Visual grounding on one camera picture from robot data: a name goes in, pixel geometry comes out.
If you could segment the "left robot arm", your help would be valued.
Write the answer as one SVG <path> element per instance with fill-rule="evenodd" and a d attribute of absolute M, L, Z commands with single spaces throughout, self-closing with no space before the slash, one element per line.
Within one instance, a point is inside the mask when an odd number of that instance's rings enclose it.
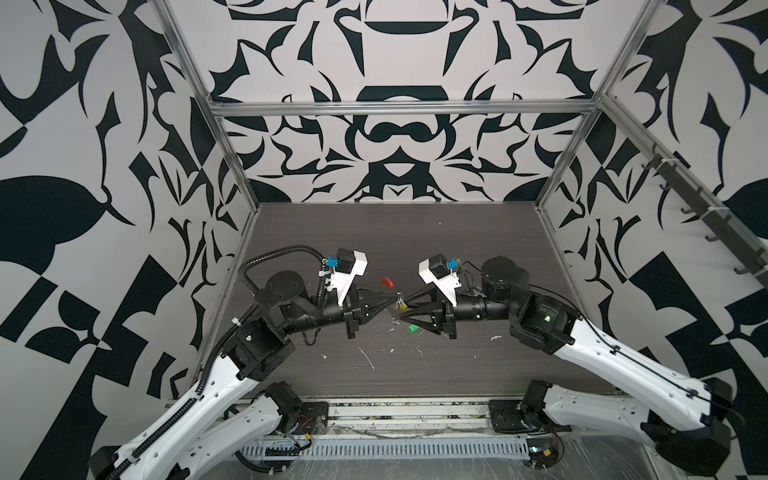
<path fill-rule="evenodd" d="M 274 274 L 254 305 L 218 341 L 196 383 L 157 421 L 120 447 L 100 448 L 89 460 L 97 479 L 199 479 L 249 442 L 297 425 L 303 402 L 286 382 L 269 385 L 251 404 L 224 414 L 295 350 L 293 334 L 342 324 L 359 328 L 396 304 L 394 291 L 357 288 L 331 292 L 314 304 L 294 271 Z"/>

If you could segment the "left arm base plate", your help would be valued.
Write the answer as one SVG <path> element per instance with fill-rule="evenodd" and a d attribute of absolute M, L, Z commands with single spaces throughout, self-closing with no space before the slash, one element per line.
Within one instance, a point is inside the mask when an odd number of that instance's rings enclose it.
<path fill-rule="evenodd" d="M 314 435 L 323 432 L 327 427 L 329 407 L 330 404 L 325 401 L 304 402 L 291 434 Z"/>

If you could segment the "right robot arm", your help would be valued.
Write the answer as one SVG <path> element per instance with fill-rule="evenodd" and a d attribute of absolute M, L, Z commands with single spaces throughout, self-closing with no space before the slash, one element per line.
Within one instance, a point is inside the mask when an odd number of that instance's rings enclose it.
<path fill-rule="evenodd" d="M 688 474 L 717 474 L 731 453 L 729 384 L 686 376 L 623 344 L 577 308 L 533 291 L 528 271 L 507 257 L 485 261 L 479 273 L 474 284 L 455 259 L 422 261 L 425 286 L 401 300 L 401 320 L 451 339 L 460 322 L 505 321 L 521 344 L 586 369 L 622 392 L 587 394 L 533 380 L 499 432 L 583 427 L 650 446 Z"/>

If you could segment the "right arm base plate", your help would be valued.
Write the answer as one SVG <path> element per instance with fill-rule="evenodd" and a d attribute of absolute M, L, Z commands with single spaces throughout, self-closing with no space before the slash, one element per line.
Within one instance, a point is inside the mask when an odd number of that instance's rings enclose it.
<path fill-rule="evenodd" d="M 555 430 L 571 432 L 572 427 L 556 424 L 539 407 L 522 400 L 492 399 L 488 402 L 489 418 L 493 430 L 500 434 L 551 433 Z"/>

